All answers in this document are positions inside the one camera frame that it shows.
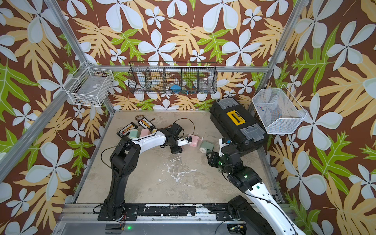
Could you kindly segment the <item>pink pencil sharpener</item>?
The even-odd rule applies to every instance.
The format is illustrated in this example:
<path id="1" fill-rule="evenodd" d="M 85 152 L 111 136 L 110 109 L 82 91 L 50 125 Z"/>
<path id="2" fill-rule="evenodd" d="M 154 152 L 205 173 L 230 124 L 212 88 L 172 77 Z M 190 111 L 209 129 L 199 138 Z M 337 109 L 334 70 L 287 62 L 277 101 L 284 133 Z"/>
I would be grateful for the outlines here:
<path id="1" fill-rule="evenodd" d="M 197 135 L 191 135 L 192 142 L 190 143 L 191 147 L 199 148 L 203 142 L 203 138 L 200 138 Z"/>
<path id="2" fill-rule="evenodd" d="M 150 135 L 151 132 L 149 129 L 142 129 L 140 133 L 140 138 Z"/>

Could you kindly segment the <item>green pencil sharpener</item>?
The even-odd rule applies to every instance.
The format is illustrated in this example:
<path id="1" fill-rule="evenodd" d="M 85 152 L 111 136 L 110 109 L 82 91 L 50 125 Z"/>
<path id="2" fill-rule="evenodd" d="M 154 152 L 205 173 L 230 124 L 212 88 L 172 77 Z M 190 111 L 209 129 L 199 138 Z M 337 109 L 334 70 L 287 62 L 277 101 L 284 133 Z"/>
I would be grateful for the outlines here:
<path id="1" fill-rule="evenodd" d="M 203 141 L 200 145 L 199 151 L 201 153 L 206 154 L 206 153 L 212 152 L 213 149 L 214 149 L 214 144 L 207 142 L 207 141 Z"/>
<path id="2" fill-rule="evenodd" d="M 140 136 L 140 133 L 137 129 L 132 129 L 132 130 L 129 131 L 128 137 L 130 139 L 137 139 L 139 136 Z"/>

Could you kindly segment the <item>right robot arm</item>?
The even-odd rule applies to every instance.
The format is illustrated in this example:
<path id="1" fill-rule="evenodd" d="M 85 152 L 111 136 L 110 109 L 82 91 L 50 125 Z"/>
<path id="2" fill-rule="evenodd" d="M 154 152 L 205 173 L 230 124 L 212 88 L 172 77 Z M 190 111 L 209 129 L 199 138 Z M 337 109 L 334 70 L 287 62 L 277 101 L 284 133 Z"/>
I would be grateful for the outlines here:
<path id="1" fill-rule="evenodd" d="M 236 145 L 227 144 L 221 145 L 219 152 L 206 153 L 208 164 L 226 174 L 227 180 L 260 211 L 257 213 L 243 196 L 237 196 L 228 203 L 232 219 L 246 222 L 261 235 L 304 235 L 274 200 L 256 171 L 243 164 L 243 155 Z"/>

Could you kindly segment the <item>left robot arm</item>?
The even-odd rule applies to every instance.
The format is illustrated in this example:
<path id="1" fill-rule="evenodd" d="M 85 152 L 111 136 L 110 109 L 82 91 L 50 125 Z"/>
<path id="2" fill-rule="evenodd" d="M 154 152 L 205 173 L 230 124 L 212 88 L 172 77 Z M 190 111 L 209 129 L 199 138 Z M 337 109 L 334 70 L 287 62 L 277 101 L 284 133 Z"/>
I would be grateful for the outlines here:
<path id="1" fill-rule="evenodd" d="M 135 170 L 139 156 L 155 147 L 170 147 L 172 154 L 183 152 L 183 146 L 192 143 L 191 136 L 179 137 L 182 127 L 173 123 L 144 137 L 124 137 L 119 141 L 110 157 L 112 181 L 110 191 L 99 212 L 99 221 L 120 221 L 125 216 L 125 189 L 130 174 Z"/>

